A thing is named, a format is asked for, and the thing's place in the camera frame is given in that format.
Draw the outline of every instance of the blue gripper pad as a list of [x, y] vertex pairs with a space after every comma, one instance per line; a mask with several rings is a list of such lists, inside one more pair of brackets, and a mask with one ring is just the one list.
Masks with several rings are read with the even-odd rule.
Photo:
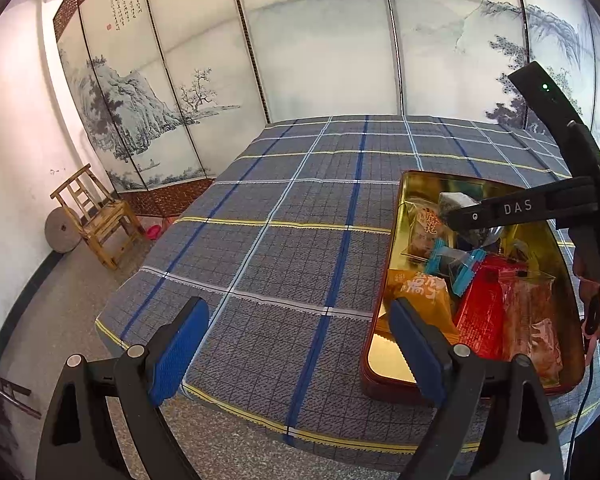
[[422, 335], [410, 313], [402, 305], [409, 305], [410, 309], [418, 316], [421, 326], [426, 327], [422, 318], [409, 304], [406, 298], [398, 298], [391, 302], [389, 313], [389, 327], [400, 347], [400, 352], [409, 364], [411, 373], [415, 377], [420, 393], [440, 407], [446, 399], [445, 383], [443, 381], [443, 365]]
[[[173, 338], [155, 362], [153, 381], [149, 398], [154, 406], [160, 406], [164, 399], [173, 397], [189, 367], [209, 325], [209, 307], [201, 298], [197, 300], [190, 314], [182, 321]], [[173, 321], [178, 323], [180, 315]]]

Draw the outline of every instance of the black cable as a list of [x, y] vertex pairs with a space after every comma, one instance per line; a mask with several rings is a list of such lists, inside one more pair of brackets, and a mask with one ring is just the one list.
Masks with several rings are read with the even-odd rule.
[[580, 421], [580, 416], [582, 415], [582, 410], [584, 409], [584, 404], [587, 402], [587, 398], [589, 397], [589, 392], [591, 391], [591, 385], [593, 384], [593, 358], [589, 363], [589, 382], [587, 383], [587, 389], [584, 392], [584, 397], [582, 397], [582, 402], [580, 403], [580, 408], [578, 409], [578, 414], [576, 415], [576, 420], [573, 422], [573, 430], [571, 431], [571, 441], [569, 443], [569, 454], [567, 455], [567, 466], [564, 469], [564, 479], [569, 480], [571, 474], [571, 455], [573, 453], [573, 444], [576, 440], [576, 431], [578, 430], [578, 423]]

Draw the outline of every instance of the folding screen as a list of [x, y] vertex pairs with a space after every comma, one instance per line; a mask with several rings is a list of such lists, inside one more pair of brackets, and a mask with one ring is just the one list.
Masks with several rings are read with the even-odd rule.
[[600, 144], [585, 0], [64, 0], [86, 135], [140, 214], [179, 214], [271, 122], [409, 114], [544, 132], [506, 75], [538, 60]]

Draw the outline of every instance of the tiled floor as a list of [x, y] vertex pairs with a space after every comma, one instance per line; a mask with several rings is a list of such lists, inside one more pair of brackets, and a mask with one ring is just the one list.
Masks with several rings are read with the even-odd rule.
[[[94, 328], [107, 297], [141, 265], [150, 248], [138, 244], [121, 268], [105, 269], [81, 243], [65, 255], [20, 319], [0, 362], [1, 375], [33, 390], [30, 403], [43, 413], [65, 359], [81, 353], [88, 360], [109, 357]], [[147, 478], [131, 443], [120, 404], [110, 412], [131, 475]], [[344, 465], [274, 441], [225, 412], [179, 394], [162, 406], [165, 419], [203, 480], [224, 479], [392, 479], [397, 475]], [[16, 462], [25, 478], [35, 476], [42, 421], [9, 409], [19, 442]]]

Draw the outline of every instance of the orange snack package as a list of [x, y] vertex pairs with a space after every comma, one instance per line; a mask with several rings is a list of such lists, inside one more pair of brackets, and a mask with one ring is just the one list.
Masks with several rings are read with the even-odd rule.
[[418, 270], [387, 271], [386, 288], [395, 298], [407, 298], [425, 323], [440, 329], [451, 344], [456, 344], [459, 332], [451, 315], [451, 298], [446, 281]]
[[411, 224], [409, 247], [402, 254], [428, 258], [436, 243], [436, 238], [443, 236], [446, 227], [433, 209], [422, 205], [414, 207], [416, 212]]

